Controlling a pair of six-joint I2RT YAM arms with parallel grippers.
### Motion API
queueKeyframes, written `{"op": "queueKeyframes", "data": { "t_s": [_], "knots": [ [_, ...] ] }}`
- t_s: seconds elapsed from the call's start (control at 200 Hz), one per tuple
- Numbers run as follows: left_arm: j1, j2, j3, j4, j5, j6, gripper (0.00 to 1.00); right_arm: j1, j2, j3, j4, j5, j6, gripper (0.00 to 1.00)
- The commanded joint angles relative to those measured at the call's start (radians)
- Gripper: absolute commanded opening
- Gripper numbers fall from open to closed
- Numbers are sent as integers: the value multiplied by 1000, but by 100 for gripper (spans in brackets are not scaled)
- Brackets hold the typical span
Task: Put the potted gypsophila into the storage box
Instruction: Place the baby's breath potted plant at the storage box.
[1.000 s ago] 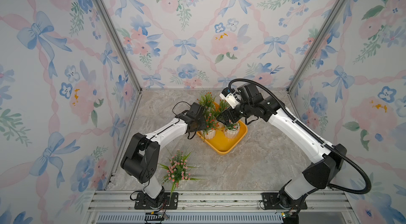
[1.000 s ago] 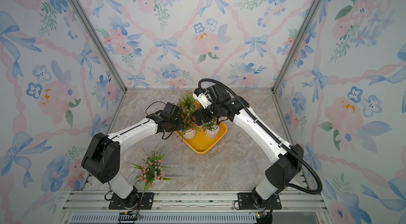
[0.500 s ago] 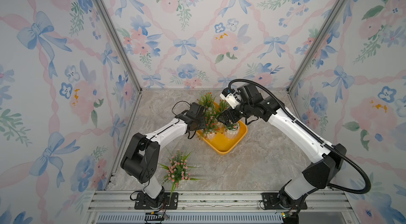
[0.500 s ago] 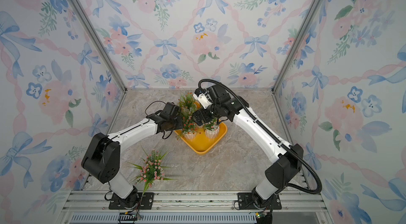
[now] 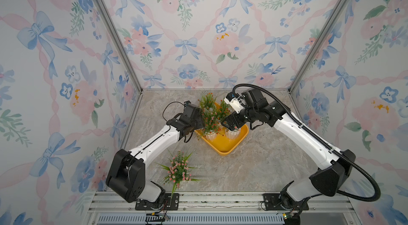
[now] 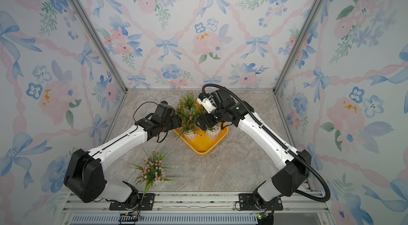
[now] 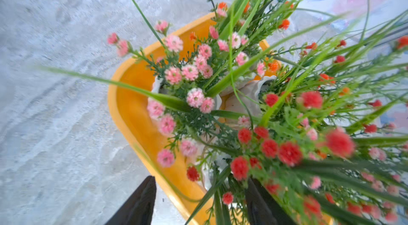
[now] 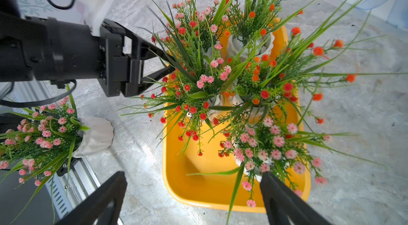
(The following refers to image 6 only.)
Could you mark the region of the small red flower pot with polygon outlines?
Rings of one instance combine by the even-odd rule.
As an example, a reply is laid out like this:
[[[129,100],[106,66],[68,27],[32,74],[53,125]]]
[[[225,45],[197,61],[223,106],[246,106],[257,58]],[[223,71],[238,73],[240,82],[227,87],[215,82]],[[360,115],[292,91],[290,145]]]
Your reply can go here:
[[[184,94],[179,102],[177,111],[178,112],[195,112],[198,109],[198,106],[196,104],[196,98],[192,92],[188,92],[187,94]]]

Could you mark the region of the yellow plastic storage tray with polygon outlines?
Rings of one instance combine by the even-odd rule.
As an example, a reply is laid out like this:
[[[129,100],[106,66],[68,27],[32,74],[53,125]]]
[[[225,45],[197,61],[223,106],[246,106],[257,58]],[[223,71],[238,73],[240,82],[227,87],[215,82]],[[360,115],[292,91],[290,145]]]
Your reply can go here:
[[[206,133],[202,130],[198,130],[197,133],[187,135],[182,135],[180,129],[174,129],[174,133],[180,138],[184,143],[186,143],[196,154],[200,156],[205,156],[211,152],[227,135],[228,128],[219,130],[215,138],[209,138],[210,133]]]

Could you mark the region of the large pink flower pot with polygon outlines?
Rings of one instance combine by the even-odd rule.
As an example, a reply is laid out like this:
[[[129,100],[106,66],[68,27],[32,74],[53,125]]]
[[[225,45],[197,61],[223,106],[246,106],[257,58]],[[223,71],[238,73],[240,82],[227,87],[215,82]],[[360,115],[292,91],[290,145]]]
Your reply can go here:
[[[163,166],[164,161],[168,156],[167,153],[158,152],[156,150],[151,153],[147,153],[144,149],[145,159],[142,159],[143,165],[138,166],[136,164],[128,163],[132,169],[139,170],[140,173],[133,180],[137,185],[143,185],[143,196],[154,187],[157,182],[172,181],[166,176],[166,170],[169,167]]]

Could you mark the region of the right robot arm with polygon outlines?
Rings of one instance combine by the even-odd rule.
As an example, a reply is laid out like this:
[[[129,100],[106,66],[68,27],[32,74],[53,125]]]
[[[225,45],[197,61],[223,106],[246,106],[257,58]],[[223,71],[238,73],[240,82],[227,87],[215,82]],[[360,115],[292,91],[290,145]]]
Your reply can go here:
[[[310,170],[288,151],[294,152],[308,164],[311,162],[311,155],[307,151],[299,152],[283,141],[246,101],[236,101],[230,92],[218,89],[212,93],[200,93],[197,102],[206,111],[196,121],[200,129],[229,122],[255,140],[278,168],[278,172],[271,179],[254,190],[258,203],[266,203],[276,197],[291,196],[307,180]]]

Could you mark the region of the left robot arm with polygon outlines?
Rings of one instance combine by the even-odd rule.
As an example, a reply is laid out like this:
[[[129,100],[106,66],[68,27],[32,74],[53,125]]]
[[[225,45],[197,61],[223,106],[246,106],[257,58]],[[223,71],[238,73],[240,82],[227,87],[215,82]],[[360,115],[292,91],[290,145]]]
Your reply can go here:
[[[63,183],[84,203],[101,198],[132,210],[140,202],[138,190],[127,182],[105,179],[105,172],[129,150],[158,137],[162,132],[179,127],[181,119],[174,108],[163,101],[157,105],[155,112],[136,121],[116,138],[89,151],[79,149],[74,152]]]

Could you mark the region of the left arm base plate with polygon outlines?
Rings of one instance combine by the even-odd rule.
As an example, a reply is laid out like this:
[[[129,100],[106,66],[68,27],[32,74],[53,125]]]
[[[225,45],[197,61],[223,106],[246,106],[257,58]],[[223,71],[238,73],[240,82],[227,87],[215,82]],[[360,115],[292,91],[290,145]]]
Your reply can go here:
[[[109,206],[110,211],[152,211],[156,195],[154,193],[139,193],[134,203],[121,203],[112,201]]]

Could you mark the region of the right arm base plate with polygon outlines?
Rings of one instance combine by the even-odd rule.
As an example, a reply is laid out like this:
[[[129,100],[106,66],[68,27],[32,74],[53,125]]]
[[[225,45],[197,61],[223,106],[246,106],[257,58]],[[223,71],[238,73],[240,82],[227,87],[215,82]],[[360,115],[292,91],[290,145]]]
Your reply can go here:
[[[239,200],[235,207],[239,211],[283,211],[283,205],[280,198],[275,197],[270,201],[264,201],[260,196],[249,193],[238,194]]]

